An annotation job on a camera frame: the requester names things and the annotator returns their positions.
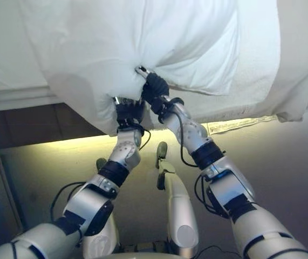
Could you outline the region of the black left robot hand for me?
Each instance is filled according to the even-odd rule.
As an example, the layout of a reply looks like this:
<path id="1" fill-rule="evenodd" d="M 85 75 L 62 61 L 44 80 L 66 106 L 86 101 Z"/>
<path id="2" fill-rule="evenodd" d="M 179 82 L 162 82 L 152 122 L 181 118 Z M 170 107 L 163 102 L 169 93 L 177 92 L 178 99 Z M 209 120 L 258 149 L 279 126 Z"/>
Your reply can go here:
<path id="1" fill-rule="evenodd" d="M 117 114 L 118 130 L 139 130 L 143 132 L 144 128 L 141 126 L 141 122 L 143 120 L 145 102 L 141 98 L 133 100 L 124 97 L 113 97 L 113 101 Z"/>

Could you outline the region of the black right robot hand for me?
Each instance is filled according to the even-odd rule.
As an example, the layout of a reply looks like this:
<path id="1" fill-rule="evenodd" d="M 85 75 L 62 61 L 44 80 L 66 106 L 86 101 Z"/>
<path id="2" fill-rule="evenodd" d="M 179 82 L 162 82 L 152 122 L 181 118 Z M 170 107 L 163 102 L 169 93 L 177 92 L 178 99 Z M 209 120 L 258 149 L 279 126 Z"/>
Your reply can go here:
<path id="1" fill-rule="evenodd" d="M 150 104 L 150 109 L 153 113 L 159 115 L 163 111 L 164 103 L 166 102 L 163 96 L 169 96 L 167 82 L 155 72 L 143 66 L 136 67 L 135 71 L 145 79 L 141 94 L 142 99 Z"/>

